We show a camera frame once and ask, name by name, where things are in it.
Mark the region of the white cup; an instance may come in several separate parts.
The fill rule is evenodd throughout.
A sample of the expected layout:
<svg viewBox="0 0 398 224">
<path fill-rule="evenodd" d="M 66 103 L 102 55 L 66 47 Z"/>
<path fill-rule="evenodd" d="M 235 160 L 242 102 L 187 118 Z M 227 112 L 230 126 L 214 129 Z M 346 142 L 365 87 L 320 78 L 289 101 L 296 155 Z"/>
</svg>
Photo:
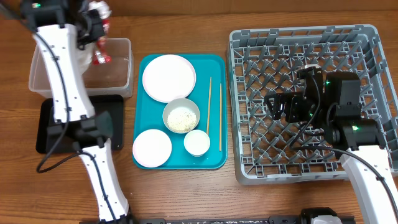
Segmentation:
<svg viewBox="0 0 398 224">
<path fill-rule="evenodd" d="M 186 134 L 184 138 L 184 147 L 192 156 L 200 157 L 210 148 L 210 137 L 206 132 L 194 129 Z"/>
</svg>

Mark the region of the large white plate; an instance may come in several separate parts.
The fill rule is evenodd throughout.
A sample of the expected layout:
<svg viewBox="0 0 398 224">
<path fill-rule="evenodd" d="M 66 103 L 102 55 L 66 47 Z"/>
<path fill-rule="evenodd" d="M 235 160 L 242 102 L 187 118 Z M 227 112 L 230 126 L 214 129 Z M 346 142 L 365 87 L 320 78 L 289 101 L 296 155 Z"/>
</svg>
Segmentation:
<svg viewBox="0 0 398 224">
<path fill-rule="evenodd" d="M 144 90 L 161 103 L 186 98 L 193 91 L 196 79 L 193 65 L 186 58 L 173 54 L 151 60 L 142 74 Z"/>
</svg>

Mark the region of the pile of rice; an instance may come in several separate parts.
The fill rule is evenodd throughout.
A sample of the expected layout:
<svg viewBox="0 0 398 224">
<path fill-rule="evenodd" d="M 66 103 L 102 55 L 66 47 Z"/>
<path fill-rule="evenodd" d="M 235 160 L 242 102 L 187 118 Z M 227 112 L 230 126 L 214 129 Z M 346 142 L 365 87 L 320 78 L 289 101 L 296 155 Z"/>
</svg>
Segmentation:
<svg viewBox="0 0 398 224">
<path fill-rule="evenodd" d="M 189 132 L 196 126 L 196 123 L 196 114 L 184 107 L 175 108 L 167 116 L 167 126 L 176 133 Z"/>
</svg>

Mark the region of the white napkin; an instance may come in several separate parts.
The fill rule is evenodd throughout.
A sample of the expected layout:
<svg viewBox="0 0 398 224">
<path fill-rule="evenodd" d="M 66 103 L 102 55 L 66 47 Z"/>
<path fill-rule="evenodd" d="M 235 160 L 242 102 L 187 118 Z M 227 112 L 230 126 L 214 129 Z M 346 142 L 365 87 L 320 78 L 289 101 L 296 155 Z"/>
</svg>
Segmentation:
<svg viewBox="0 0 398 224">
<path fill-rule="evenodd" d="M 93 44 L 85 45 L 84 50 L 79 50 L 79 49 L 77 50 L 76 55 L 79 64 L 79 72 L 81 75 L 85 73 L 88 67 L 90 66 L 93 58 L 93 52 L 94 52 Z"/>
</svg>

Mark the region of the red sauce packet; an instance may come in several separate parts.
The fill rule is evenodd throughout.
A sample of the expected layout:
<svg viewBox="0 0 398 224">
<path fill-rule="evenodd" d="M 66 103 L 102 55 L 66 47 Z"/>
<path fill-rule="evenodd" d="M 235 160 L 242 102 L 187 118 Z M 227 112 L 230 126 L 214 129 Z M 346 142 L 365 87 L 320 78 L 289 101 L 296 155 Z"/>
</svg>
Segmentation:
<svg viewBox="0 0 398 224">
<path fill-rule="evenodd" d="M 109 32 L 109 18 L 105 18 L 102 20 L 103 23 L 103 29 L 104 29 L 104 35 L 101 36 L 97 41 L 96 41 L 96 49 L 94 51 L 94 59 L 93 59 L 93 64 L 94 65 L 99 65 L 99 64 L 105 64 L 105 63 L 110 63 L 111 62 L 111 57 L 106 51 L 106 41 L 107 41 L 107 35 Z"/>
</svg>

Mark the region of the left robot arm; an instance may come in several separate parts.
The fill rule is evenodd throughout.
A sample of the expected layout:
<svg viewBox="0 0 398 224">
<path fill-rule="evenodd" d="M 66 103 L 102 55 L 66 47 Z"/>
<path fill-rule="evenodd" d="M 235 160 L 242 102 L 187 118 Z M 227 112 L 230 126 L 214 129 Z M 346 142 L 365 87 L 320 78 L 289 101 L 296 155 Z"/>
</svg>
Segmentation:
<svg viewBox="0 0 398 224">
<path fill-rule="evenodd" d="M 89 175 L 99 210 L 99 223 L 133 223 L 111 154 L 113 136 L 109 112 L 96 114 L 87 94 L 81 66 L 108 63 L 104 43 L 111 10 L 105 1 L 21 1 L 16 12 L 5 2 L 4 12 L 32 33 L 44 60 L 53 100 L 54 124 L 47 136 L 54 144 L 37 165 L 48 172 L 79 157 Z"/>
</svg>

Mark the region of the grey bowl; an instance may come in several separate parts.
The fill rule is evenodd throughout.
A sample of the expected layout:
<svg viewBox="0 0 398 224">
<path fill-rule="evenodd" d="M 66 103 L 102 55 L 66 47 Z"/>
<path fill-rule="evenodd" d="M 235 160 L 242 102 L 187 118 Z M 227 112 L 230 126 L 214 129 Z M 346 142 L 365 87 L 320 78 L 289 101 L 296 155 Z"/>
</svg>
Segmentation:
<svg viewBox="0 0 398 224">
<path fill-rule="evenodd" d="M 163 122 L 164 122 L 165 126 L 166 126 L 171 132 L 174 132 L 174 131 L 172 131 L 172 130 L 167 126 L 167 116 L 169 115 L 169 113 L 170 113 L 172 110 L 174 110 L 175 108 L 180 108 L 180 107 L 188 108 L 188 109 L 190 109 L 191 111 L 193 111 L 193 112 L 196 114 L 196 117 L 197 117 L 196 126 L 197 126 L 198 123 L 199 123 L 199 120 L 200 120 L 200 110 L 198 109 L 198 106 L 197 106 L 192 100 L 189 100 L 189 99 L 187 99 L 187 98 L 176 99 L 176 100 L 171 101 L 170 103 L 168 103 L 168 104 L 165 106 L 165 108 L 164 108 L 164 110 L 163 110 L 163 114 L 162 114 Z"/>
</svg>

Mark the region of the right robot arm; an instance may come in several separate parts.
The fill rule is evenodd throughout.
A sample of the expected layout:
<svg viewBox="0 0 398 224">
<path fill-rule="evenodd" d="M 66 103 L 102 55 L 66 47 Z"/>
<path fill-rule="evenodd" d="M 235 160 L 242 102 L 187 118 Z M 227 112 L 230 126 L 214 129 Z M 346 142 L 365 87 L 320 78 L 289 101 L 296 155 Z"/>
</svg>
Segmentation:
<svg viewBox="0 0 398 224">
<path fill-rule="evenodd" d="M 353 72 L 324 73 L 318 66 L 297 70 L 302 91 L 267 95 L 272 119 L 322 129 L 327 146 L 296 146 L 292 150 L 333 151 L 354 188 L 366 223 L 397 223 L 397 187 L 391 174 L 387 143 L 374 119 L 361 117 L 361 81 Z"/>
</svg>

